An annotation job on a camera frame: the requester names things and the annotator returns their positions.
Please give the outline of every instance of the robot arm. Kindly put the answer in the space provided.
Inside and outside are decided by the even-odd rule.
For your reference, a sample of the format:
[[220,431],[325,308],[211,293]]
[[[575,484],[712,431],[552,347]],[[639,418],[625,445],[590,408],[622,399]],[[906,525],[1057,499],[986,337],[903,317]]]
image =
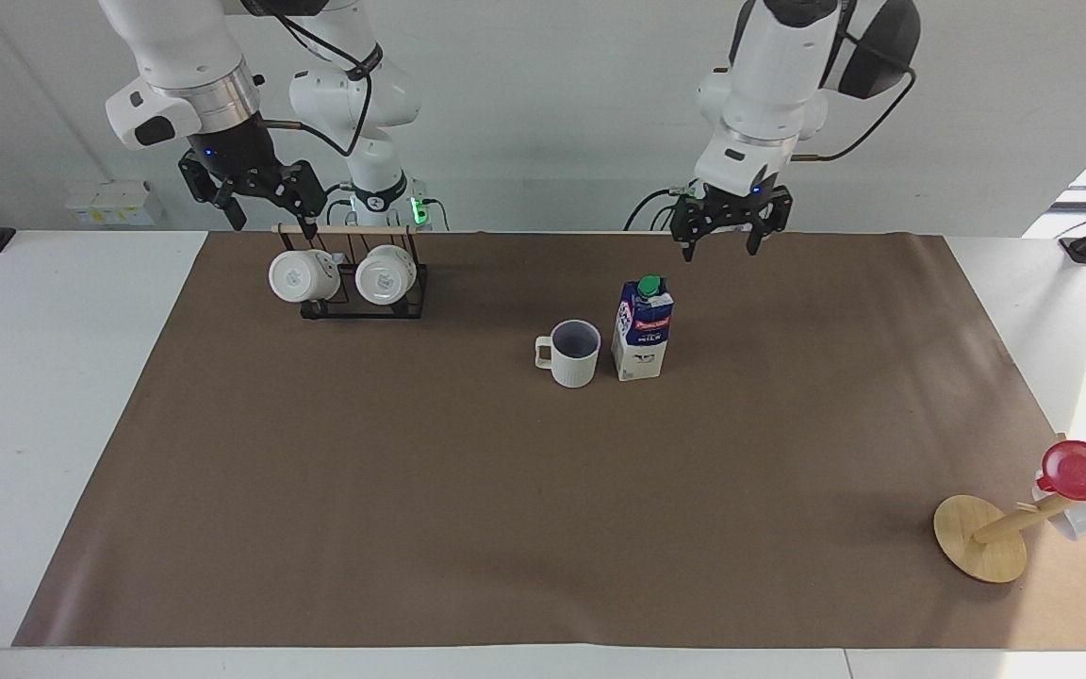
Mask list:
[[[307,161],[289,166],[260,114],[257,86],[225,27],[219,0],[99,0],[108,21],[137,58],[139,77],[108,100],[112,129],[130,149],[186,137],[178,162],[198,202],[211,203],[232,227],[245,224],[236,197],[258,197],[292,212],[306,237],[326,194]],[[318,13],[326,0],[237,0],[229,10],[285,16]]]
[[346,167],[354,186],[348,221],[361,226],[422,224],[426,212],[414,201],[413,177],[384,127],[408,125],[421,111],[418,89],[408,74],[383,55],[367,20],[363,0],[329,0],[315,16],[301,21],[311,33],[363,61],[370,77],[337,54],[310,43],[324,65],[292,78],[289,98],[299,120],[339,143],[354,139]]
[[[857,47],[848,41],[861,35]],[[693,194],[678,198],[672,235],[690,261],[698,238],[746,228],[757,254],[781,231],[793,198],[776,185],[800,139],[823,127],[824,89],[866,99],[899,81],[917,50],[911,0],[748,0],[741,9],[730,68],[698,87],[698,106],[715,125],[695,166]],[[877,56],[882,54],[886,60]]]

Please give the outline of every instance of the mug handle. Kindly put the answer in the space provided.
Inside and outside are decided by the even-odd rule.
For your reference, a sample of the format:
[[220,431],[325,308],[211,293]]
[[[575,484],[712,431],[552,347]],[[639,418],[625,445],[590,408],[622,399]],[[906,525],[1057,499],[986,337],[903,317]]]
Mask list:
[[552,360],[544,360],[543,353],[540,352],[540,349],[542,349],[543,347],[546,347],[547,349],[552,348],[551,337],[540,337],[539,339],[534,340],[534,367],[542,367],[543,369],[552,369]]

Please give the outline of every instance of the white table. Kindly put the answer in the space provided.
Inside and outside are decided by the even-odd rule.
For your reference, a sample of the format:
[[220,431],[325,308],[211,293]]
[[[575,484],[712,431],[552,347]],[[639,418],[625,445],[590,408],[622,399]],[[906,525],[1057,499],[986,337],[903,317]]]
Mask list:
[[[1086,654],[932,650],[4,649],[203,241],[20,232],[0,254],[0,676],[1086,675]],[[1086,267],[1052,241],[949,244],[1051,425],[1086,438]]]

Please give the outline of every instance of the black cable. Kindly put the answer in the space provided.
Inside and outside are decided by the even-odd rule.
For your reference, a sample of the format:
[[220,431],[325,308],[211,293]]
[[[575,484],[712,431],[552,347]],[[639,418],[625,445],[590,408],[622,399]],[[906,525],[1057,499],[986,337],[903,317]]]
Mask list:
[[363,61],[358,61],[358,58],[346,53],[341,50],[341,48],[336,47],[336,45],[327,41],[327,39],[320,38],[320,36],[310,29],[306,29],[306,27],[299,25],[296,22],[290,21],[290,18],[288,18],[288,16],[286,16],[282,12],[273,10],[270,4],[267,3],[267,0],[254,0],[254,2],[257,3],[267,14],[270,14],[270,16],[279,18],[280,25],[283,25],[283,29],[288,30],[289,34],[292,34],[293,38],[296,38],[296,42],[304,45],[304,41],[299,39],[299,36],[303,35],[305,38],[311,39],[311,41],[326,48],[326,50],[343,58],[343,60],[350,61],[350,63],[354,64],[354,67],[358,68],[359,73],[363,74],[363,81],[366,81],[367,84],[367,90],[363,91],[363,108],[362,111],[358,112],[358,124],[354,126],[354,136],[350,139],[350,147],[342,153],[344,158],[349,158],[351,153],[354,153],[354,148],[358,146],[358,138],[363,133],[363,125],[367,122],[367,111],[370,109],[371,104],[371,89],[375,88],[371,83],[371,72],[363,65]]
[[292,36],[292,38],[296,39],[296,42],[301,43],[301,47],[305,48],[305,50],[310,52],[310,54],[316,55],[316,52],[313,51],[313,48],[310,47],[310,43],[304,42],[304,39],[301,38],[301,36],[296,35],[296,32],[288,30],[288,34]]
[[443,228],[447,231],[452,229],[452,223],[446,218],[446,205],[443,204],[438,198],[427,198],[421,202],[422,205],[438,205],[443,210]]
[[267,128],[267,129],[298,129],[298,130],[302,130],[302,133],[308,133],[308,134],[313,135],[313,137],[318,138],[320,141],[324,141],[324,142],[328,143],[328,146],[332,150],[337,151],[338,154],[341,155],[341,158],[343,158],[343,159],[349,159],[350,158],[350,153],[348,153],[346,151],[341,150],[341,147],[338,147],[338,142],[337,141],[334,141],[332,139],[329,139],[328,135],[321,133],[318,128],[313,127],[313,125],[303,124],[303,122],[301,122],[301,121],[267,121],[267,120],[263,120],[263,121],[260,122],[258,125],[261,127],[264,127],[264,128]]
[[911,64],[904,64],[900,63],[900,61],[893,60],[893,58],[875,50],[873,47],[870,47],[869,45],[862,45],[857,38],[854,38],[854,36],[849,35],[848,33],[841,32],[841,35],[844,35],[845,39],[848,39],[849,42],[854,43],[854,50],[861,50],[862,52],[867,52],[871,55],[874,55],[875,58],[879,58],[879,60],[881,61],[886,61],[886,63],[888,65],[894,66],[894,68],[899,68],[901,70],[901,72],[908,74],[910,76],[908,80],[908,86],[904,87],[904,90],[900,91],[899,97],[896,97],[896,99],[894,99],[894,102],[892,102],[889,106],[887,106],[887,110],[884,111],[881,116],[879,116],[879,120],[874,121],[874,124],[871,125],[870,128],[867,129],[864,133],[862,133],[861,137],[857,138],[857,141],[849,143],[848,147],[845,147],[844,151],[839,151],[839,153],[833,153],[832,155],[817,155],[815,153],[796,153],[792,155],[792,158],[790,158],[790,162],[829,163],[845,158],[845,155],[848,155],[849,152],[853,152],[855,149],[857,149],[857,147],[860,147],[861,142],[869,139],[870,135],[874,134],[874,130],[879,129],[880,125],[882,125],[883,122],[886,122],[887,116],[891,116],[891,113],[894,112],[897,106],[899,106],[899,103],[902,102],[904,97],[908,97],[909,91],[912,90],[912,86],[917,85],[917,70],[913,68]]
[[1069,232],[1074,231],[1076,228],[1082,227],[1083,225],[1086,225],[1086,219],[1082,221],[1082,223],[1078,223],[1075,226],[1068,227],[1068,229],[1064,229],[1064,231],[1061,231],[1061,232],[1059,232],[1059,235],[1052,237],[1051,240],[1059,240],[1061,237],[1068,236]]
[[329,203],[329,206],[326,208],[325,210],[325,223],[332,224],[332,218],[331,218],[332,210],[334,210],[334,208],[338,205],[350,205],[350,199],[343,198],[340,199],[340,201],[334,201],[332,203]]
[[354,192],[354,185],[350,181],[334,184],[331,188],[325,189],[325,194],[328,197],[328,194],[334,192],[334,190],[350,190],[350,192]]
[[631,216],[629,216],[629,218],[626,218],[626,224],[622,225],[622,231],[631,230],[631,223],[634,221],[634,216],[639,215],[640,211],[643,210],[643,206],[647,205],[647,203],[651,203],[653,199],[667,196],[668,196],[668,189],[653,190],[652,193],[647,193],[647,197],[643,199],[643,201],[640,201],[640,204],[634,206],[634,210],[631,211]]
[[656,229],[656,219],[659,219],[660,215],[665,214],[665,212],[667,212],[667,211],[668,212],[672,212],[674,210],[675,210],[675,208],[673,208],[672,205],[665,205],[664,208],[660,208],[658,211],[656,211],[655,216],[652,217],[652,226],[647,227],[647,230],[648,231],[655,231],[655,229]]

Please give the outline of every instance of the white mug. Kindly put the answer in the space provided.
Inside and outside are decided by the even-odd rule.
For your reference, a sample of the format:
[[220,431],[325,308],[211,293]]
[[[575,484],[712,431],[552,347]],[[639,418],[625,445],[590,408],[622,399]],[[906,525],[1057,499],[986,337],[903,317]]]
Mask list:
[[404,248],[384,243],[370,253],[354,271],[354,287],[371,304],[394,304],[418,279],[418,265]]
[[[543,348],[551,349],[551,360],[544,360]],[[561,387],[577,390],[594,378],[601,348],[603,337],[590,322],[566,320],[552,328],[552,335],[534,340],[534,366],[551,369]]]
[[270,262],[267,282],[285,302],[307,302],[337,296],[341,275],[325,250],[289,250]]

